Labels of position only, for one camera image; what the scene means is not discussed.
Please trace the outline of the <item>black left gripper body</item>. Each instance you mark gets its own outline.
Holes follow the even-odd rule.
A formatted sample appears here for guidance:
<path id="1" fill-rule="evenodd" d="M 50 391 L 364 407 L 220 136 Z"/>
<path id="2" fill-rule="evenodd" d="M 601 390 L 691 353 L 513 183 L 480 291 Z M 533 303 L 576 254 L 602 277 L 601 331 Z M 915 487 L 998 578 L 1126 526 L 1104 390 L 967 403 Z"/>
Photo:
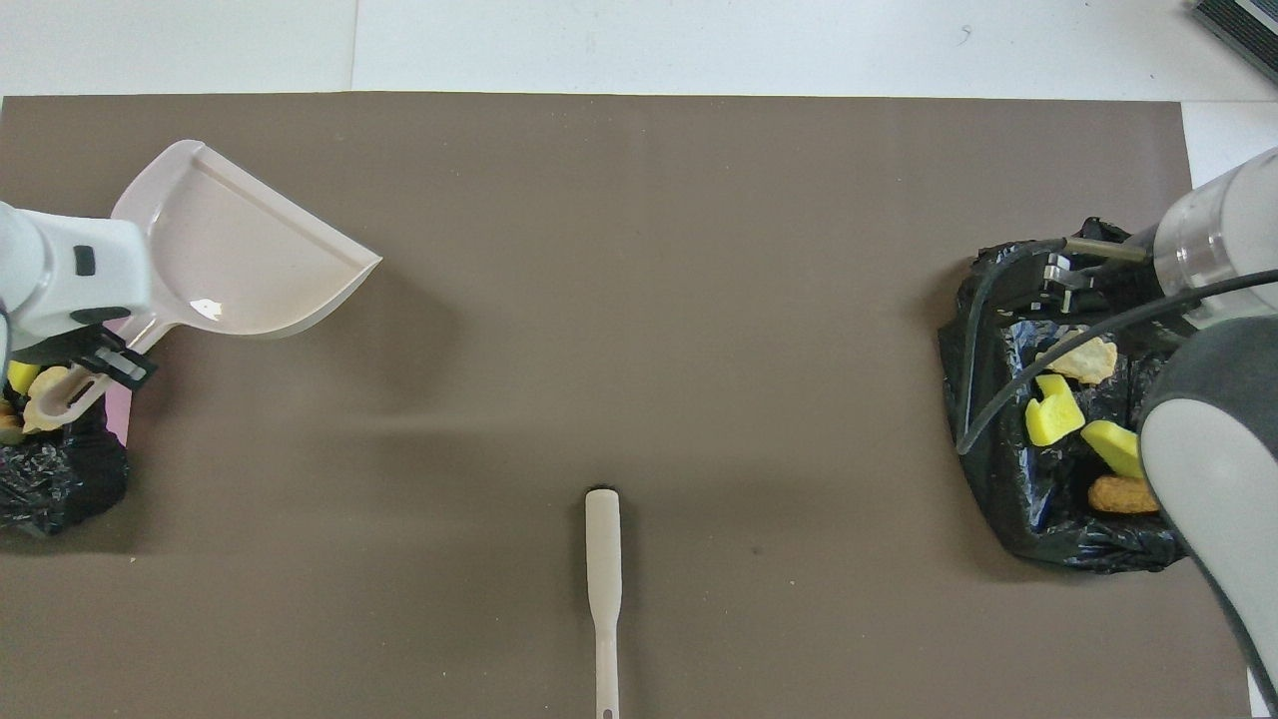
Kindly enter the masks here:
<path id="1" fill-rule="evenodd" d="M 69 331 L 46 335 L 23 324 L 10 314 L 10 360 L 31 365 L 66 364 L 89 360 L 89 367 L 129 367 L 134 356 L 125 342 L 105 323 L 79 324 Z"/>

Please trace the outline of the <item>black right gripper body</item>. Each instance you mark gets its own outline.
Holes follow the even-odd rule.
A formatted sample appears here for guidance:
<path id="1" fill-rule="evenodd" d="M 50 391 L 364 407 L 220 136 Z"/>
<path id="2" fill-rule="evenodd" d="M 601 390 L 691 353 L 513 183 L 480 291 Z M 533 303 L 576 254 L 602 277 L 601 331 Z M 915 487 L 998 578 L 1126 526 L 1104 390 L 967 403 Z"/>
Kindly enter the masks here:
<path id="1" fill-rule="evenodd" d="M 1098 321 L 1174 295 L 1174 290 L 1166 290 L 1157 277 L 1157 225 L 1137 232 L 1123 231 L 1118 225 L 1082 225 L 1074 232 L 1075 240 L 1143 252 L 1143 258 L 1128 261 L 1068 252 L 1068 271 L 1074 273 L 1068 310 Z"/>

